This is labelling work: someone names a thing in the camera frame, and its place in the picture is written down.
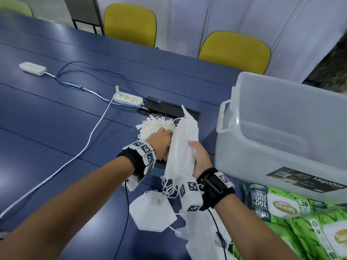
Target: hand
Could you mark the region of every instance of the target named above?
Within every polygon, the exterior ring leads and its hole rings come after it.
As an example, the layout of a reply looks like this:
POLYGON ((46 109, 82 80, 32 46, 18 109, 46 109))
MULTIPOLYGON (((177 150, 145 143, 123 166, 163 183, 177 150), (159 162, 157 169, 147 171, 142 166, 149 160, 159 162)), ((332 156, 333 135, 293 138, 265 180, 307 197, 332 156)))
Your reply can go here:
POLYGON ((161 127, 145 140, 154 148, 157 159, 164 159, 168 156, 172 134, 171 130, 165 130, 161 127))
POLYGON ((196 161, 193 177, 197 179, 205 170, 212 168, 213 166, 210 160, 210 156, 208 155, 204 147, 200 144, 200 142, 189 140, 188 145, 196 149, 196 161))

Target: forearm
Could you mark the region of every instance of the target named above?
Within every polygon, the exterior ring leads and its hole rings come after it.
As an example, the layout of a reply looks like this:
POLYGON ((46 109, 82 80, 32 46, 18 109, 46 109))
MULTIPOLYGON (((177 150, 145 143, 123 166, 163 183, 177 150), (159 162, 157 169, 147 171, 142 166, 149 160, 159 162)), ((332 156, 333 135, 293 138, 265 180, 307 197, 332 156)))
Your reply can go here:
POLYGON ((132 163, 124 156, 93 171, 48 201, 2 241, 0 258, 56 260, 71 238, 133 172, 132 163))
POLYGON ((235 194, 220 200, 215 210, 244 260, 299 259, 235 194))

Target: storage container handle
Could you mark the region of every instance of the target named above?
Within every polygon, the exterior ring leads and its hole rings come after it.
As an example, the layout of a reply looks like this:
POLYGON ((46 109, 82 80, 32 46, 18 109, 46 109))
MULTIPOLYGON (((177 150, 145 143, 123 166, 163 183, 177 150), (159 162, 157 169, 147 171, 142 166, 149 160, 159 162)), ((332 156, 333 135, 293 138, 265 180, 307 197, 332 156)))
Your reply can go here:
POLYGON ((230 103, 232 101, 232 98, 227 100, 227 101, 224 101, 222 102, 222 104, 220 105, 220 108, 219 108, 219 115, 218 115, 218 121, 217 121, 217 133, 224 133, 224 132, 228 132, 228 131, 231 131, 232 130, 232 125, 229 125, 228 128, 226 129, 222 129, 223 127, 223 118, 224 118, 224 111, 225 111, 225 105, 227 103, 230 103))

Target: white curtain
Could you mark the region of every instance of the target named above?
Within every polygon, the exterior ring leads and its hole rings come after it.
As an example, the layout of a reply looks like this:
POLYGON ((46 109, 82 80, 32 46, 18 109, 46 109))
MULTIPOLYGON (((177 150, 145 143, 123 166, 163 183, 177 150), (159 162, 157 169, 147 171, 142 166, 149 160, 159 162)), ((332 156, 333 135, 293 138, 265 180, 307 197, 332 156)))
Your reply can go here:
MULTIPOLYGON (((98 0, 102 15, 116 2, 149 8, 158 22, 156 47, 193 57, 208 1, 98 0)), ((347 29, 346 8, 347 0, 211 0, 203 41, 218 30, 252 36, 272 51, 266 75, 302 82, 347 29)))

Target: black wrist strap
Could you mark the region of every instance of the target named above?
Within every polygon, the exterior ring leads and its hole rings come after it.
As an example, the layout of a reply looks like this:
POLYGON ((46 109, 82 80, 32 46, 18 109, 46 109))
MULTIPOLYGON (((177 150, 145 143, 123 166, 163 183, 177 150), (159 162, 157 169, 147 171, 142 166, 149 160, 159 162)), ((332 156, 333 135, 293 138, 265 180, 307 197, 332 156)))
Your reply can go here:
POLYGON ((216 168, 205 170, 198 178, 197 183, 200 190, 204 192, 202 195, 204 203, 199 209, 201 211, 210 207, 214 208, 225 196, 235 193, 234 185, 216 168))
POLYGON ((140 176, 140 178, 144 176, 144 170, 146 166, 141 155, 136 150, 127 148, 117 155, 117 157, 119 156, 127 157, 131 161, 132 165, 135 168, 134 174, 140 176))

